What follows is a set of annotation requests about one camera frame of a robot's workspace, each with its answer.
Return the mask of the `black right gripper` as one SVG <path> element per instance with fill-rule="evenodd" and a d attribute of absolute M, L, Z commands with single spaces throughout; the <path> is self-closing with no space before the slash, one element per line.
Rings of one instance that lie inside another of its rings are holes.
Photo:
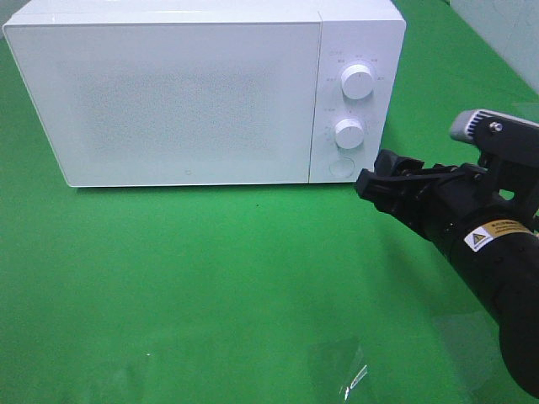
<path fill-rule="evenodd" d="M 456 241 L 485 235 L 467 245 L 474 251 L 497 236 L 538 230 L 538 176 L 530 170 L 487 170 L 424 161 L 382 150 L 375 172 L 362 169 L 355 183 L 361 199 L 448 254 Z"/>

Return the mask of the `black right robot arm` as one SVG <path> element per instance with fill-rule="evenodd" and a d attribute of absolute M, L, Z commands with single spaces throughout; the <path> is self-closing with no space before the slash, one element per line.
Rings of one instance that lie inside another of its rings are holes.
<path fill-rule="evenodd" d="M 504 364 L 538 395 L 538 164 L 483 152 L 436 164 L 379 152 L 358 195 L 433 243 L 499 325 Z"/>

